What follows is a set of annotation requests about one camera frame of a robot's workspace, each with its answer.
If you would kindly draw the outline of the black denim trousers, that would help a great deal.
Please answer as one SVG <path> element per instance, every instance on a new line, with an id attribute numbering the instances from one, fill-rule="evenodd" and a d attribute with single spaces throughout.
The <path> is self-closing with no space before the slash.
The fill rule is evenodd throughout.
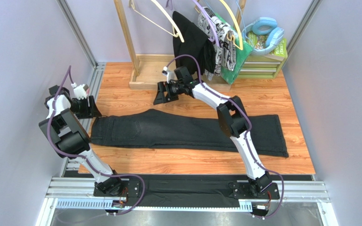
<path id="1" fill-rule="evenodd" d="M 258 154 L 288 157 L 278 115 L 249 117 L 251 138 Z M 237 152 L 217 119 L 194 118 L 149 109 L 142 113 L 95 119 L 91 129 L 95 145 L 121 148 L 193 149 Z"/>

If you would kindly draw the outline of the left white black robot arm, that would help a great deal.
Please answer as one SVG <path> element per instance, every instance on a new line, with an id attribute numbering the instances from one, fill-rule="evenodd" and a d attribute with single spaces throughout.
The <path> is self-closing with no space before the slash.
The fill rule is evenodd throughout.
<path id="1" fill-rule="evenodd" d="M 39 128 L 53 149 L 61 158 L 77 160 L 95 178 L 95 189 L 103 194 L 117 196 L 124 192 L 124 183 L 117 172 L 104 163 L 91 149 L 91 138 L 79 122 L 80 119 L 100 117 L 89 86 L 73 83 L 75 97 L 66 88 L 58 85 L 49 89 L 45 99 L 49 111 L 47 118 L 39 123 Z"/>

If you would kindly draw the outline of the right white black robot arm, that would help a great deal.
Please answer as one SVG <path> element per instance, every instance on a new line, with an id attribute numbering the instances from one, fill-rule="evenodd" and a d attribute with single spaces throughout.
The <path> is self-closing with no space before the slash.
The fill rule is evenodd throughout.
<path id="1" fill-rule="evenodd" d="M 252 196 L 264 194 L 272 184 L 268 170 L 263 166 L 251 138 L 252 123 L 238 96 L 229 97 L 209 87 L 200 78 L 194 79 L 184 66 L 171 71 L 164 67 L 166 81 L 158 82 L 154 104 L 178 100 L 180 94 L 200 100 L 217 111 L 221 131 L 231 139 L 245 165 L 248 191 Z"/>

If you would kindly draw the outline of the purple plastic hanger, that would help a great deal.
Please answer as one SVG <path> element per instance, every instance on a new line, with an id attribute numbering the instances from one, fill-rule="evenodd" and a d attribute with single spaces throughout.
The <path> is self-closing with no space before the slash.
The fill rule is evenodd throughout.
<path id="1" fill-rule="evenodd" d="M 211 17 L 208 15 L 205 7 L 202 7 L 196 0 L 194 3 L 200 9 L 200 15 L 196 25 L 185 16 L 175 11 L 171 0 L 166 2 L 166 7 L 173 12 L 172 18 L 174 19 L 176 25 L 180 27 L 180 34 L 182 34 L 185 38 L 184 42 L 173 38 L 173 52 L 175 56 L 180 55 L 182 52 L 191 53 L 192 51 L 190 48 L 200 48 L 204 45 L 208 45 L 208 42 L 203 40 L 204 33 L 213 43 L 214 49 L 218 53 L 220 52 L 221 42 L 219 41 L 217 30 L 214 27 Z"/>

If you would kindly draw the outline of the black hanging garment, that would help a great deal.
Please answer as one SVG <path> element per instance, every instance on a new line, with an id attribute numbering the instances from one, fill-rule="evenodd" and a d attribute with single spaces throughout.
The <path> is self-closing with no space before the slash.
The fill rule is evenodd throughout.
<path id="1" fill-rule="evenodd" d="M 201 74 L 205 71 L 213 73 L 216 52 L 208 36 L 179 12 L 174 11 L 172 18 L 184 38 L 184 42 L 179 38 L 173 38 L 174 56 L 191 55 L 197 60 Z"/>

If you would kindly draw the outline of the black white patterned garment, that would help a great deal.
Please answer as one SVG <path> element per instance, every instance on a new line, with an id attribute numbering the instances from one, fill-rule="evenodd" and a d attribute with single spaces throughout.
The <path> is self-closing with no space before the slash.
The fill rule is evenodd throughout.
<path id="1" fill-rule="evenodd" d="M 211 26 L 215 28 L 219 46 L 213 44 L 215 49 L 215 68 L 205 70 L 204 75 L 208 80 L 212 80 L 215 76 L 221 75 L 221 69 L 233 71 L 235 69 L 236 48 L 232 41 L 228 40 L 228 36 L 233 35 L 233 30 L 230 25 L 223 22 L 210 8 L 203 7 L 205 13 L 200 12 L 197 19 L 197 26 L 200 28 L 210 39 L 215 39 L 214 32 Z"/>

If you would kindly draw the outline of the green tote bag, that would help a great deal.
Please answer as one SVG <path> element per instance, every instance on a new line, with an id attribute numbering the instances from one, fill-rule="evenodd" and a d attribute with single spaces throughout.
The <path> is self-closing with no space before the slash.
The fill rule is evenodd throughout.
<path id="1" fill-rule="evenodd" d="M 245 39 L 242 36 L 239 36 L 234 30 L 233 30 L 233 35 L 228 36 L 228 40 L 232 41 L 232 43 L 234 44 L 234 46 L 236 48 L 237 63 L 236 63 L 235 69 L 233 71 L 221 69 L 220 77 L 222 77 L 228 84 L 231 85 L 236 80 L 246 58 L 250 55 L 250 53 L 252 51 L 252 47 L 245 41 Z"/>

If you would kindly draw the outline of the green wooden drawer box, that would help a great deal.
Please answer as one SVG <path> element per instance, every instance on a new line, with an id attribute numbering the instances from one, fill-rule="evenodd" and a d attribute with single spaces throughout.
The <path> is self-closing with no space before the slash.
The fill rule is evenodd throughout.
<path id="1" fill-rule="evenodd" d="M 249 56 L 237 76 L 239 79 L 275 79 L 287 56 Z"/>

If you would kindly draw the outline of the black cloth strip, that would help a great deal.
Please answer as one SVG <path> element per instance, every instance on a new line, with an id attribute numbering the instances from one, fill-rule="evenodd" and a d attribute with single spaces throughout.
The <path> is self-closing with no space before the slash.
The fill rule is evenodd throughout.
<path id="1" fill-rule="evenodd" d="M 126 204 L 138 207 L 235 208 L 230 182 L 248 182 L 245 175 L 134 175 L 120 179 L 141 181 L 139 197 L 126 197 Z M 273 183 L 276 176 L 271 175 Z"/>

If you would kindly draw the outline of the light blue headphones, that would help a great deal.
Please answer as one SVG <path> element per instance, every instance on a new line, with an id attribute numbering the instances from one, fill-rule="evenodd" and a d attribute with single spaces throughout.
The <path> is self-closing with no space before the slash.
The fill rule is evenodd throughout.
<path id="1" fill-rule="evenodd" d="M 254 56 L 264 56 L 271 53 L 277 48 L 284 37 L 284 29 L 278 27 L 278 23 L 271 17 L 259 17 L 249 25 L 245 26 L 241 32 L 245 35 L 245 38 L 249 39 L 252 44 L 251 54 Z M 249 33 L 254 34 L 255 37 L 265 37 L 264 43 L 260 46 L 262 48 L 256 48 L 256 44 L 248 37 Z"/>

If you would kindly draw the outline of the green book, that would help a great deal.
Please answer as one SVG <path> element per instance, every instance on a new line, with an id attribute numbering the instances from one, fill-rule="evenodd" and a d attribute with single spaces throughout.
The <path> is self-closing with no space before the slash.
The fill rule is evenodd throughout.
<path id="1" fill-rule="evenodd" d="M 287 39 L 275 32 L 266 35 L 257 35 L 252 31 L 248 33 L 248 39 L 254 45 L 251 56 L 266 57 L 283 61 L 287 56 Z"/>

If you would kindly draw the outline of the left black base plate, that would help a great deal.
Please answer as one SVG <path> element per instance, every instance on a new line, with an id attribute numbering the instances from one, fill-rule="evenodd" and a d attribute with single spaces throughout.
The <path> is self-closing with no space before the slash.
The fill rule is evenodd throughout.
<path id="1" fill-rule="evenodd" d="M 95 182 L 93 195 L 96 197 L 139 197 L 141 181 L 136 179 L 113 178 Z"/>

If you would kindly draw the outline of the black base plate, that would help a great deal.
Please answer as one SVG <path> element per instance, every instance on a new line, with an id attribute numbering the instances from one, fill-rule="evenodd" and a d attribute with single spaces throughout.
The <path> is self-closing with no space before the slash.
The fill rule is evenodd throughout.
<path id="1" fill-rule="evenodd" d="M 93 195 L 96 197 L 139 197 L 141 181 L 136 179 L 113 178 L 95 182 Z"/>
<path id="2" fill-rule="evenodd" d="M 228 187 L 231 189 L 231 197 L 234 199 L 256 199 L 256 200 L 279 200 L 280 192 L 276 183 L 271 183 L 262 192 L 258 192 L 248 182 L 230 182 Z"/>

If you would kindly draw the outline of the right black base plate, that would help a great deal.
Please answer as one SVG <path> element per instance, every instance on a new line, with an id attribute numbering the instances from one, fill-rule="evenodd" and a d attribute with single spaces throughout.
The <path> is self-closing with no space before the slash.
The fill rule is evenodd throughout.
<path id="1" fill-rule="evenodd" d="M 228 187 L 231 189 L 231 197 L 234 199 L 256 199 L 256 200 L 279 200 L 280 192 L 276 183 L 271 183 L 262 192 L 258 192 L 248 182 L 230 182 Z"/>

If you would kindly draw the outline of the aluminium frame rail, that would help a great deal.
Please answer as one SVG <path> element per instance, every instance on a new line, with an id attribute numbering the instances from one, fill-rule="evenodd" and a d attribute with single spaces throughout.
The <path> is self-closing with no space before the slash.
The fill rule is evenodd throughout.
<path id="1" fill-rule="evenodd" d="M 47 198 L 94 199 L 94 179 L 92 178 L 52 178 Z M 322 181 L 285 181 L 285 202 L 330 202 L 325 184 Z"/>

